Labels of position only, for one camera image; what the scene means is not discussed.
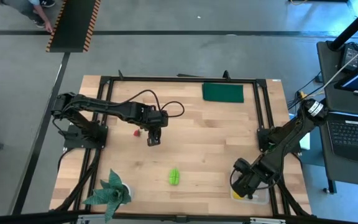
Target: small red object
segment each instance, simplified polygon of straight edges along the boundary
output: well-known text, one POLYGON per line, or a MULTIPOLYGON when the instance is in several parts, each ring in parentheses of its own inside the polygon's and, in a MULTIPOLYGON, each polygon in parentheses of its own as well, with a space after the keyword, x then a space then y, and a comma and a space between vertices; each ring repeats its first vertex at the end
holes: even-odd
POLYGON ((134 136, 136 136, 136 137, 140 136, 140 130, 139 129, 134 132, 134 136))

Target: potted plant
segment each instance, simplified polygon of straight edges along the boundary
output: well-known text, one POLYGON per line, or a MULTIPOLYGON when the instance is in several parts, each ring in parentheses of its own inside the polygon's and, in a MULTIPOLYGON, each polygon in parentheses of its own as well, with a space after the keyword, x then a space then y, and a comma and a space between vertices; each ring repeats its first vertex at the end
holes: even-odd
POLYGON ((131 202, 132 192, 128 185, 123 184, 119 176, 110 169, 109 182, 100 180, 103 189, 93 190, 93 195, 88 197, 83 203, 86 205, 107 204, 104 221, 107 223, 114 212, 122 204, 131 202))

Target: concrete floor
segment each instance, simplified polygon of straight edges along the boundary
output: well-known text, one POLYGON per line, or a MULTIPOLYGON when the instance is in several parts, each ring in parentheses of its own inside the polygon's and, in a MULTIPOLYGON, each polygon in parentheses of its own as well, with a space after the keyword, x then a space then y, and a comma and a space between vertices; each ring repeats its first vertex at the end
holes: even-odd
MULTIPOLYGON (((49 9, 56 15, 58 8, 49 9)), ((344 3, 259 1, 103 1, 98 30, 281 30, 340 32, 354 19, 344 3)), ((0 7, 0 30, 35 29, 0 7)), ((45 53, 47 36, 0 36, 0 215, 9 213, 62 54, 45 53)), ((317 37, 94 36, 86 54, 71 54, 60 93, 77 92, 83 75, 279 78, 287 100, 319 72, 317 37)), ((317 85, 308 86, 311 91, 317 85)), ((55 184, 63 139, 50 126, 24 212, 45 212, 55 184)), ((321 218, 358 222, 358 185, 338 183, 326 195, 324 168, 304 166, 312 211, 321 218)), ((144 223, 117 220, 113 223, 144 223)))

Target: orange and black striped tape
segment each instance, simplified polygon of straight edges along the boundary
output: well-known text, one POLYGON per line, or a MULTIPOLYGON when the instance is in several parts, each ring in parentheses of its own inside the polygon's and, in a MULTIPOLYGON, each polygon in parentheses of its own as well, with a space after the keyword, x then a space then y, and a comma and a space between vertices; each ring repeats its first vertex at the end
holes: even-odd
POLYGON ((93 34, 93 29, 94 26, 96 24, 96 18, 98 18, 98 12, 99 12, 99 8, 100 8, 100 2, 101 0, 95 0, 94 6, 93 6, 93 11, 92 11, 92 16, 91 16, 91 20, 89 22, 89 27, 88 27, 88 31, 86 32, 86 37, 85 37, 85 43, 84 43, 84 49, 83 52, 87 52, 90 48, 91 45, 91 39, 92 39, 92 34, 93 34))
POLYGON ((47 45, 47 52, 50 52, 50 45, 52 44, 53 37, 55 36, 56 27, 59 25, 60 18, 62 18, 63 10, 65 9, 67 0, 63 0, 62 8, 60 9, 59 15, 57 16, 55 27, 53 28, 52 33, 50 34, 50 38, 47 45))

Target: laptop keyboard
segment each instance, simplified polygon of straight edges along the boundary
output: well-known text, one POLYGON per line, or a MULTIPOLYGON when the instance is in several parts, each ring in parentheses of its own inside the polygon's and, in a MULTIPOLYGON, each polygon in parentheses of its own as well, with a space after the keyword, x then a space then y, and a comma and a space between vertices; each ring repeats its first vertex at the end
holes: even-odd
POLYGON ((328 126, 333 144, 358 147, 358 124, 329 121, 328 126))

